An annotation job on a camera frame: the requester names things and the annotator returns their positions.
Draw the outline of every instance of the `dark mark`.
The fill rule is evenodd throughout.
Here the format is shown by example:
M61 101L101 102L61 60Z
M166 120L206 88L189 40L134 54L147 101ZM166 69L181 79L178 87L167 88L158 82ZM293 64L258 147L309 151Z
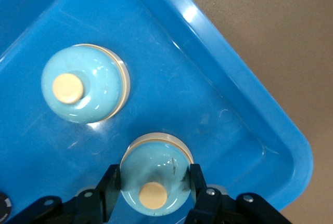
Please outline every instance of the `dark mark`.
M181 182L186 181L186 174L184 175L183 179L181 180Z
M182 192L186 192L187 190L189 190L189 187L185 186L185 187L182 189Z
M176 166L175 166L175 160L172 158L172 165L173 165L173 175L176 174Z

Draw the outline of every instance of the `bolt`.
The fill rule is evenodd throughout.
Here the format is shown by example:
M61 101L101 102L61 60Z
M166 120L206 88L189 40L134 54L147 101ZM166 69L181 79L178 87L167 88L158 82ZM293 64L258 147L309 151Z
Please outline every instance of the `bolt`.
M253 197L248 195L248 194L243 195L243 199L244 199L244 201L247 201L247 202L253 202L254 201Z
M213 189L207 189L207 190L206 190L206 193L207 193L208 195L215 195L215 190L213 190Z
M49 205L52 205L53 203L54 203L54 200L49 199L49 200L46 200L46 201L44 202L44 206L49 206Z
M90 197L92 195L93 195L92 192L86 192L86 193L84 193L84 197L86 197L86 198L88 198L88 197Z

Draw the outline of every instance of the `beige surface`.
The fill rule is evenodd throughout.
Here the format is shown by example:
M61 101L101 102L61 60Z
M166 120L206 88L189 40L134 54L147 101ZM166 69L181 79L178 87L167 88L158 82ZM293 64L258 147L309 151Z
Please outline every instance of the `beige surface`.
M54 96L62 103L78 102L83 96L82 81L71 73L57 76L52 85Z
M195 0L310 142L312 181L283 214L332 223L333 0Z
M149 182L140 189L139 199L146 208L158 209L167 202L168 193L165 187L158 182Z

